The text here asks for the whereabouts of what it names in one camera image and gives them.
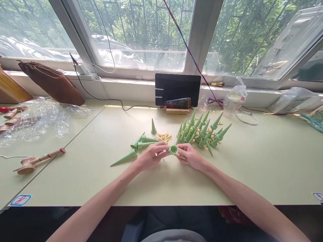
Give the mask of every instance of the glass pane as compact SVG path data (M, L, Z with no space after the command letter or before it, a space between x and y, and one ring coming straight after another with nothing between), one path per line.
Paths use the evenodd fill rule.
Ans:
M322 34L319 2L225 0L203 73L281 78Z
M116 67L184 70L186 49L163 1L78 0L104 65ZM185 41L188 42L194 0L168 0Z
M48 0L0 0L0 56L81 61Z
M320 49L292 79L297 81L315 81L322 82L323 76L323 48Z

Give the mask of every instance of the sticker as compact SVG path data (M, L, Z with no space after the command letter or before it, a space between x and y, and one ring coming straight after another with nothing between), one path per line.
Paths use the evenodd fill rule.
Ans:
M314 197L320 201L320 203L323 203L323 194L322 193L312 193Z
M31 198L31 195L21 194L21 195L17 196L14 200L12 200L12 202L10 203L9 206L12 206L12 207L24 206L30 198Z

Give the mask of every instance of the window frame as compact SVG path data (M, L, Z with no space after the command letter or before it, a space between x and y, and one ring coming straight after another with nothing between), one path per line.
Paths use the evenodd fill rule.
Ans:
M194 56L200 70L203 69L208 55L209 47L217 25L217 21L222 9L224 0L195 0L193 9L190 38L188 41L189 49ZM124 78L135 80L154 80L156 73L178 73L185 75L199 75L191 56L187 53L184 63L183 72L170 72L158 70L141 70L131 68L112 68L105 67L101 63L101 58L92 41L91 32L82 14L77 0L49 0L58 19L67 32L76 51L83 60L85 67L90 72L96 72L100 77L107 78ZM312 48L284 74L280 80L260 79L241 77L248 88L262 88L278 90L290 85L302 86L309 90L313 88L317 91L323 91L323 82L311 81L291 81L290 78L306 63L317 51L323 47L323 36L315 43ZM20 71L17 58L0 57L4 69ZM74 67L71 62L58 62L35 59L22 59L24 61L36 61L41 64L56 69L73 71ZM224 82L226 86L235 86L237 84L235 76L224 75L204 75L208 82Z

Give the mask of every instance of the red wire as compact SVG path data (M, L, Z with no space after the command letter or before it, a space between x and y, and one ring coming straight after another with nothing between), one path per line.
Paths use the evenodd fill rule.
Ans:
M176 21L176 19L175 19L174 15L173 15L173 13L172 13L172 11L169 9L169 7L168 7L168 5L167 5L167 3L166 3L166 0L164 0L164 3L165 3L165 5L166 5L166 7L167 7L167 9L168 9L169 14L172 16L172 19L173 19L173 21L174 21L174 23L175 23L175 25L176 25L176 27L177 27L178 31L179 31L179 32L181 33L181 35L182 35L182 38L183 38L183 41L184 41L185 47L186 47L186 49L187 49L188 53L191 55L191 57L192 57L192 59L193 59L193 61L194 61L194 64L195 64L195 66L196 66L196 68L197 68L197 70L199 71L199 73L200 73L200 74L201 74L201 76L203 77L203 79L204 79L205 83L207 84L207 86L209 87L210 91L212 92L213 97L214 97L214 100L215 100L215 101L218 103L218 105L223 109L223 105L222 105L222 104L220 104L220 103L218 102L218 100L215 98L215 95L214 95L214 93L213 93L213 91L212 91L212 89L211 89L210 85L209 85L209 84L208 84L208 82L206 81L206 79L205 79L204 75L202 74L202 72L200 71L200 68L199 68L199 66L197 65L197 63L196 63L196 61L195 61L195 59L194 59L194 57L193 57L193 55L192 55L191 51L189 50L189 48L188 48L188 46L187 46L187 44L186 44L186 42L185 42L185 40L184 40L183 34L182 34L182 32L181 32L181 29L180 29L180 27L178 26L178 23L177 23L177 21Z

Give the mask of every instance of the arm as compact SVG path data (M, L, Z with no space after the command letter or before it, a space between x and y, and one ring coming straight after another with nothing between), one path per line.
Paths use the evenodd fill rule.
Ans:
M165 142L151 144L120 176L94 195L62 224L47 242L87 241L127 185L140 172L156 166L162 158L168 156L168 149L169 146Z
M259 228L278 241L309 242L309 239L270 202L207 162L192 145L180 144L177 147L180 162L189 164L207 175Z

